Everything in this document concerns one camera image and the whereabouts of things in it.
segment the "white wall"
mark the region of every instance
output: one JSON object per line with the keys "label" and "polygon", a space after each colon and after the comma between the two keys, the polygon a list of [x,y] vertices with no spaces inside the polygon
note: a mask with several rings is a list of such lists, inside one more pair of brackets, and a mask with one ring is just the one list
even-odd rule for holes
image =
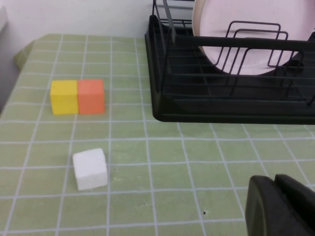
{"label": "white wall", "polygon": [[[47,33],[143,37],[152,0],[3,0],[9,24],[0,35],[0,111],[18,76],[13,56]],[[189,5],[192,2],[173,2]],[[172,11],[190,17],[191,10]]]}

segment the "plate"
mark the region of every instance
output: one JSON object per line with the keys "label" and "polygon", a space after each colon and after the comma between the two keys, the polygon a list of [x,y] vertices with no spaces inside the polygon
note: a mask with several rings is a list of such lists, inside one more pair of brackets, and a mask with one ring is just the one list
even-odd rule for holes
{"label": "plate", "polygon": [[[227,34],[233,21],[270,24],[233,23]],[[206,0],[200,19],[200,36],[308,40],[314,27],[315,0]],[[277,34],[276,31],[279,30],[288,35]],[[220,56],[220,47],[203,47],[203,51],[218,69],[233,75],[260,75],[270,72],[278,62],[279,65],[288,62],[292,54],[288,51],[282,53],[252,49],[245,56],[245,48],[238,53],[236,48],[232,48],[230,52],[228,48],[224,48]]]}
{"label": "plate", "polygon": [[192,10],[192,33],[194,36],[200,36],[200,20],[203,7],[207,0],[195,0]]}

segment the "dish rack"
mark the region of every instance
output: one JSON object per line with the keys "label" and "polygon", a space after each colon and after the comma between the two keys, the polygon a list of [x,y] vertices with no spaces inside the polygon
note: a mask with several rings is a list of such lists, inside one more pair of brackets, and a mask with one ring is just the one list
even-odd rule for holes
{"label": "dish rack", "polygon": [[[159,13],[163,8],[165,19]],[[173,122],[315,124],[315,38],[291,41],[278,24],[235,21],[230,26],[234,23],[253,25],[248,31],[275,33],[275,39],[193,36],[191,20],[173,19],[167,0],[160,9],[153,0],[145,41],[154,117]],[[277,30],[255,28],[265,24]],[[278,39],[280,34],[286,39]],[[291,57],[284,65],[280,60],[269,64],[274,70],[267,74],[233,75],[210,63],[200,46],[236,50],[235,58],[240,49],[290,51]]]}

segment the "yellow block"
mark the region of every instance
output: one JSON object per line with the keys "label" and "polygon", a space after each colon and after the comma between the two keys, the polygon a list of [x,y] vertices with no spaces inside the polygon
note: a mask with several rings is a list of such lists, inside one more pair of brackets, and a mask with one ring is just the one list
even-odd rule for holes
{"label": "yellow block", "polygon": [[52,81],[50,101],[54,115],[78,114],[78,82],[76,80]]}

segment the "tablecloth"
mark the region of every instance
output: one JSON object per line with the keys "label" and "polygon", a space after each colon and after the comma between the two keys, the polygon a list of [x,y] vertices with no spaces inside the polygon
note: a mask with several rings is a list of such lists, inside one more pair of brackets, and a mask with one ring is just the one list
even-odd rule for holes
{"label": "tablecloth", "polygon": [[[242,236],[252,175],[315,187],[315,128],[152,116],[144,39],[49,34],[19,52],[0,118],[0,235]],[[102,79],[103,115],[52,114],[52,80]],[[102,148],[106,187],[77,191],[72,154]]]}

